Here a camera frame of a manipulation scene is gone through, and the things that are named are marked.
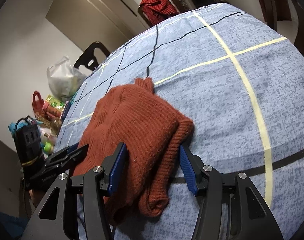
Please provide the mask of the person's left hand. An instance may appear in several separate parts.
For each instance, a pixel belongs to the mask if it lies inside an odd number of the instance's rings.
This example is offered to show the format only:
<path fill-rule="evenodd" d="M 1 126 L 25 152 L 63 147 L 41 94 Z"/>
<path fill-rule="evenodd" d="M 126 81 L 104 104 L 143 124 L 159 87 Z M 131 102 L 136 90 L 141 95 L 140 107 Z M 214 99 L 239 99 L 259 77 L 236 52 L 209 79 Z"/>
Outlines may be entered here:
<path fill-rule="evenodd" d="M 44 197 L 44 193 L 37 192 L 34 190 L 30 190 L 29 194 L 30 194 L 34 207 L 37 207 L 40 204 L 40 201 L 42 200 L 42 198 Z"/>

